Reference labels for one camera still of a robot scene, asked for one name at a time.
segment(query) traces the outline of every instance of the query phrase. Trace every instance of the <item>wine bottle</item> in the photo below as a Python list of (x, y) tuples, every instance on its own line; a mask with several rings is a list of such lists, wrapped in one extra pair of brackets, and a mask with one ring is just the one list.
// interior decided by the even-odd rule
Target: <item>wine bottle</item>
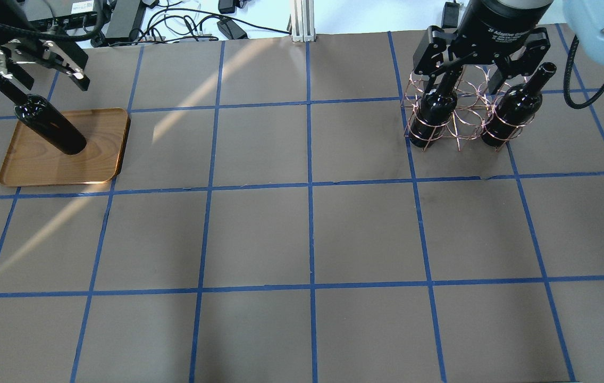
[(80, 153), (87, 140), (66, 117), (40, 95), (25, 94), (0, 75), (0, 91), (15, 104), (16, 118), (65, 154)]
[(437, 87), (423, 96), (409, 132), (413, 145), (427, 148), (441, 135), (442, 125), (451, 118), (458, 105), (455, 89), (462, 73), (462, 67), (446, 72)]
[(482, 140), (489, 146), (500, 147), (511, 138), (517, 126), (526, 124), (543, 104), (541, 89), (557, 72), (554, 63), (543, 63), (526, 84), (515, 85), (503, 95), (496, 113), (482, 133)]

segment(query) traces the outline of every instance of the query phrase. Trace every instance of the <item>brown wooden tray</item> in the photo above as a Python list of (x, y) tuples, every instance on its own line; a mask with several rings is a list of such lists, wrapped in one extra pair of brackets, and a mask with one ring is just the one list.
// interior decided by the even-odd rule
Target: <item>brown wooden tray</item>
[(66, 155), (20, 121), (0, 170), (8, 187), (103, 184), (120, 173), (130, 118), (125, 109), (63, 112), (87, 139), (76, 155)]

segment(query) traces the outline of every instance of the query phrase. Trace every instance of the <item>thick black hose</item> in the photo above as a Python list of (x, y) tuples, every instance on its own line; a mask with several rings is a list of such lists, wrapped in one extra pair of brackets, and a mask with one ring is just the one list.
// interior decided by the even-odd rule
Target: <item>thick black hose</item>
[(2, 24), (0, 22), (0, 31), (8, 32), (8, 34), (13, 34), (16, 37), (33, 37), (36, 39), (44, 39), (51, 41), (85, 41), (89, 40), (95, 36), (98, 36), (101, 28), (104, 24), (104, 16), (103, 9), (101, 7), (101, 0), (94, 0), (95, 9), (96, 9), (96, 25), (91, 32), (88, 32), (85, 35), (80, 36), (68, 36), (68, 35), (51, 35), (51, 34), (43, 34), (42, 32), (30, 31), (29, 29), (22, 29), (11, 27), (10, 25)]
[(564, 69), (564, 100), (567, 102), (567, 105), (571, 106), (573, 109), (584, 109), (585, 107), (589, 107), (593, 104), (593, 102), (598, 101), (599, 97), (604, 94), (604, 84), (598, 92), (591, 97), (588, 101), (583, 104), (577, 104), (572, 100), (572, 90), (570, 89), (570, 85), (572, 82), (572, 69), (574, 68), (574, 59), (576, 59), (576, 52), (578, 51), (578, 37), (574, 36), (574, 40), (572, 41), (572, 46), (569, 49), (569, 56), (567, 57), (567, 66)]

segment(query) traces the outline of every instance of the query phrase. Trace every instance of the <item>white label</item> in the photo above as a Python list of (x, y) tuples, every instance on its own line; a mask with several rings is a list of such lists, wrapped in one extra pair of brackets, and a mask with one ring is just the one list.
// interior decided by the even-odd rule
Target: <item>white label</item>
[(94, 0), (88, 0), (87, 2), (73, 3), (71, 7), (71, 14), (79, 14), (82, 12), (91, 12), (94, 10)]

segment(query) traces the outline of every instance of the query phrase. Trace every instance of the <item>black bottle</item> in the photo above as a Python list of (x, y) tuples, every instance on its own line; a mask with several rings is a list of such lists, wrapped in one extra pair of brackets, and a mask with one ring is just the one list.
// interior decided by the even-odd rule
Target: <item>black bottle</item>
[(557, 71), (553, 63), (543, 63), (526, 84), (511, 87), (496, 107), (482, 134), (489, 146), (500, 147), (513, 135), (516, 126), (525, 124), (543, 104), (541, 89)]
[(40, 95), (27, 95), (0, 75), (0, 91), (14, 104), (16, 118), (65, 154), (78, 154), (85, 137), (66, 117)]
[(432, 128), (432, 126), (440, 126), (451, 118), (451, 114), (458, 105), (455, 89), (462, 73), (463, 68), (455, 68), (446, 72), (436, 89), (423, 96), (418, 112), (416, 112), (417, 118), (414, 119), (409, 132), (413, 145), (426, 148), (434, 143), (434, 141), (430, 141), (431, 138), (439, 137), (444, 126), (439, 128)]

